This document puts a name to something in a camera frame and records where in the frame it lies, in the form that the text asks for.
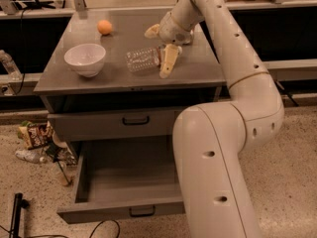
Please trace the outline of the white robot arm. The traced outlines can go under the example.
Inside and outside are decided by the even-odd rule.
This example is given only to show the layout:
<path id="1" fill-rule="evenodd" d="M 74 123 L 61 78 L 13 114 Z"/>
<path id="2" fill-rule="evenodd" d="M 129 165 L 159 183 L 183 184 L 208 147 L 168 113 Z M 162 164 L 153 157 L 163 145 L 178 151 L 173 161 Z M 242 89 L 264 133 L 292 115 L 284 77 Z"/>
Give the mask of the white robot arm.
<path id="1" fill-rule="evenodd" d="M 161 77 L 179 46 L 205 22 L 230 100 L 183 110 L 173 126 L 176 170 L 191 238 L 262 238 L 238 155 L 271 140 L 284 106 L 265 65 L 228 10 L 226 0 L 178 0 L 146 35 L 165 44 Z"/>

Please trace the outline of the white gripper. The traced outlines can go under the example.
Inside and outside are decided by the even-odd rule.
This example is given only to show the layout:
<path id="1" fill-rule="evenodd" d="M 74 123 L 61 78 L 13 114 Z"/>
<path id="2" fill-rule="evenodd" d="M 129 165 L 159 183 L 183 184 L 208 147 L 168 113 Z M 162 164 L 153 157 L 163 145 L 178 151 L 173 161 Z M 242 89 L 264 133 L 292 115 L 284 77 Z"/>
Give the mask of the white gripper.
<path id="1" fill-rule="evenodd" d="M 159 24 L 154 24 L 145 31 L 146 38 L 156 39 L 160 37 L 167 44 L 161 53 L 159 71 L 161 78 L 170 76 L 178 57 L 182 54 L 181 46 L 192 42 L 192 30 L 193 22 L 189 14 L 169 11 Z"/>

